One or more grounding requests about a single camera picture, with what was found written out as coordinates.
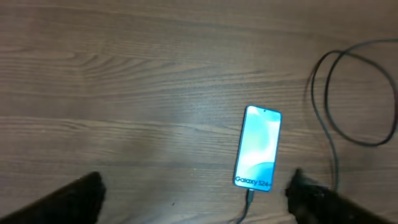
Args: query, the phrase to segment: wooden table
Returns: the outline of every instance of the wooden table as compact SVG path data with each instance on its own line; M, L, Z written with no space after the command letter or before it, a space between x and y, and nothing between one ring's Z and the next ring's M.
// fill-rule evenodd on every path
M227 223L244 207L232 177L255 104L284 121L273 191L256 194L247 221L293 223L282 191L294 169L330 184L330 150L303 102L309 72L329 50L397 37L397 10L395 0L2 0L0 215L97 170L108 188L99 223ZM397 50L358 53L395 75ZM345 131L387 134L381 74L344 59L330 91ZM365 148L333 137L340 192L398 222L396 138Z

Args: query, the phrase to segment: smartphone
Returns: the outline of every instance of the smartphone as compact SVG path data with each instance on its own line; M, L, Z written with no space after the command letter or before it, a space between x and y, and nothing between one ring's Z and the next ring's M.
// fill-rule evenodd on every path
M281 123L278 111L246 107L233 180L236 186L270 191Z

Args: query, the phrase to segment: brown wooden surface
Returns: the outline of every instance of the brown wooden surface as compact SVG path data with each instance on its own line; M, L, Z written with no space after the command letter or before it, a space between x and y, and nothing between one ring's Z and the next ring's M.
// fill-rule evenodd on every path
M274 189L256 194L248 223L293 223L279 190L294 169L330 183L302 103L309 71L328 50L397 37L397 11L395 0L0 1L0 215L98 170L99 223L226 223L244 207L232 176L256 104L284 122ZM397 50L360 53L395 75ZM347 132L387 133L391 89L367 65L344 59L330 101ZM374 149L333 136L341 193L398 222L396 139Z

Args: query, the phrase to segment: phone frame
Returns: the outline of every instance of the phone frame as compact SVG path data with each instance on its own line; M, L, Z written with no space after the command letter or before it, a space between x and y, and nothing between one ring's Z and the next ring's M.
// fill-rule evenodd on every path
M242 187L242 186L239 186L239 185L235 184L235 178L236 178L236 171L237 171L237 168L238 168L239 155L240 155L240 153L241 153L243 132L244 132L245 124L246 124L246 114L248 113L248 108L249 108L249 106L255 106L256 108L260 108L260 109L262 109L262 110L275 111L275 112L278 112L278 113L280 114L280 126L279 126L279 130L278 130L278 140L277 140L277 142L276 142L276 149L275 149L275 150L276 150L276 152L275 152L275 162L274 162L274 165L273 165L273 167L272 167L272 177L271 177L272 182L271 182L271 186L269 187L269 190L261 190L261 189L254 189L254 188L250 188L250 187ZM243 116L244 116L244 118L243 118L243 124L242 124L241 138L240 138L240 140L239 140L239 149L238 149L238 153L237 153L237 155L236 155L235 170L234 170L234 176L233 176L233 178L232 178L232 183L233 183L235 186L241 187L241 188L243 188L243 189L258 190L258 191L262 191L262 192L270 192L270 191L272 190L272 186L274 185L275 165L276 165L276 160L277 160L277 157L278 157L278 148L279 148L280 132L281 132L281 130L282 130L282 120L283 120L282 113L281 113L280 111L273 110L273 109L269 109L269 108L264 108L264 107L262 107L262 106L247 105L246 108L245 108L245 110L244 110L244 115L243 115Z

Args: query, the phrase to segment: charging cable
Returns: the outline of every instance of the charging cable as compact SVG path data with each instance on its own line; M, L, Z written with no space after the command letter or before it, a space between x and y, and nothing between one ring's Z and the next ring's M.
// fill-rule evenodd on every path
M236 222L236 224L241 224L241 222L246 218L246 215L248 214L249 207L251 202L253 201L254 198L254 191L252 189L248 189L246 192L246 206L244 207L244 212L242 217Z

